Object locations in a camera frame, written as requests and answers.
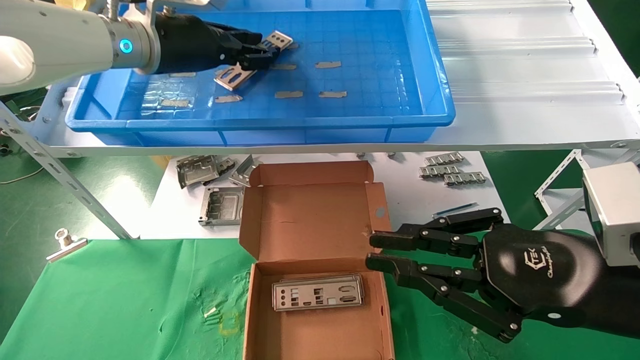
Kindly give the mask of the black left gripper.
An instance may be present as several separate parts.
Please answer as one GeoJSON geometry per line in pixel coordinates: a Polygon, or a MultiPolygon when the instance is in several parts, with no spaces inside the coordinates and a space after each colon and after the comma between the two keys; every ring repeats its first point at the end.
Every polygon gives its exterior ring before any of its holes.
{"type": "Polygon", "coordinates": [[[231,29],[191,14],[163,15],[158,18],[158,72],[193,73],[236,62],[244,71],[269,69],[275,48],[258,46],[262,40],[262,33],[231,29]]]}

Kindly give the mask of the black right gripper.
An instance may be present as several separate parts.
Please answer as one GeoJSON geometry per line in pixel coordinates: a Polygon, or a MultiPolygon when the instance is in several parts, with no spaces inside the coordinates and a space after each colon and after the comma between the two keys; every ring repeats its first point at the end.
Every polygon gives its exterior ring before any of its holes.
{"type": "Polygon", "coordinates": [[[473,258],[482,238],[482,264],[498,310],[472,294],[480,291],[475,269],[418,263],[368,253],[366,268],[391,275],[398,287],[421,292],[432,303],[505,344],[522,329],[522,317],[560,328],[583,328],[639,337],[639,269],[610,266],[597,240],[558,230],[525,230],[504,222],[502,210],[486,208],[440,216],[426,224],[403,223],[375,231],[376,249],[425,251],[473,258]]]}

